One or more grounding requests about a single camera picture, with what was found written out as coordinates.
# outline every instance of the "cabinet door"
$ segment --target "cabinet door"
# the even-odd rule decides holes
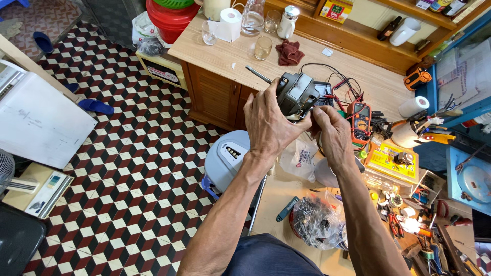
[[[235,128],[246,130],[246,118],[244,115],[244,105],[246,105],[247,98],[250,93],[254,93],[254,96],[257,94],[257,90],[249,88],[247,86],[242,85],[241,95],[239,97],[239,104],[237,105],[237,116],[235,117]]]
[[[192,83],[194,114],[198,120],[212,124],[235,125],[241,85],[220,75],[188,63]]]

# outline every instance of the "red cloth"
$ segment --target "red cloth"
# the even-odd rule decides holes
[[[276,45],[276,49],[279,51],[279,66],[291,66],[298,65],[300,60],[305,55],[302,51],[299,51],[300,42],[290,42],[285,39],[280,45]]]

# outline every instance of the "glass pitcher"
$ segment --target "glass pitcher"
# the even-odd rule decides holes
[[[242,13],[241,31],[257,35],[264,29],[264,3],[266,0],[247,0]]]

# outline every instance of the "hand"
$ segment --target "hand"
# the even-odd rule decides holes
[[[251,93],[244,106],[245,125],[250,139],[249,153],[266,161],[269,166],[293,140],[312,125],[309,115],[301,122],[293,124],[281,113],[276,100],[278,81],[279,78],[276,78],[266,91],[259,91],[256,98]]]
[[[343,166],[355,166],[350,123],[333,107],[315,107],[313,115],[322,129],[322,149],[334,173]]]

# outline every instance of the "forearm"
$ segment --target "forearm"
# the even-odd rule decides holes
[[[221,275],[239,241],[247,211],[268,164],[249,153],[187,246],[179,275]]]
[[[410,275],[396,245],[381,222],[356,164],[335,173],[343,196],[348,247],[357,275]]]

